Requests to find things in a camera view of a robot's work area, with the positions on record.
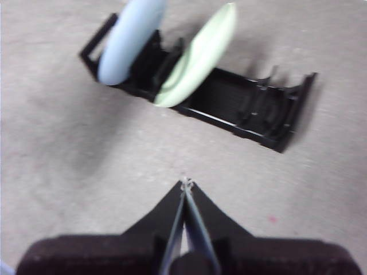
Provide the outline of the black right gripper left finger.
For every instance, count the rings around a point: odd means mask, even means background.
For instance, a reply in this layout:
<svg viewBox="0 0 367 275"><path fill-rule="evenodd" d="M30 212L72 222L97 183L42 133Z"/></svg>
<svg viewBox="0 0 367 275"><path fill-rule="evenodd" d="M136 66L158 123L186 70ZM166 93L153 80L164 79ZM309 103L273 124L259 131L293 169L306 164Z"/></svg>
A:
<svg viewBox="0 0 367 275"><path fill-rule="evenodd" d="M59 235L33 243L16 274L155 274L182 205L181 184L123 233Z"/></svg>

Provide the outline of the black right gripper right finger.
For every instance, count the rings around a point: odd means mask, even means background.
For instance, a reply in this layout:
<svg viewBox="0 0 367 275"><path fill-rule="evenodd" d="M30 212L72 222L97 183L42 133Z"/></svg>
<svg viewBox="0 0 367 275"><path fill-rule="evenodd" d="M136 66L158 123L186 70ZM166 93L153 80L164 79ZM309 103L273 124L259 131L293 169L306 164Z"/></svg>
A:
<svg viewBox="0 0 367 275"><path fill-rule="evenodd" d="M209 259L215 274L361 274L336 243L257 237L221 211L194 183L185 184L190 247Z"/></svg>

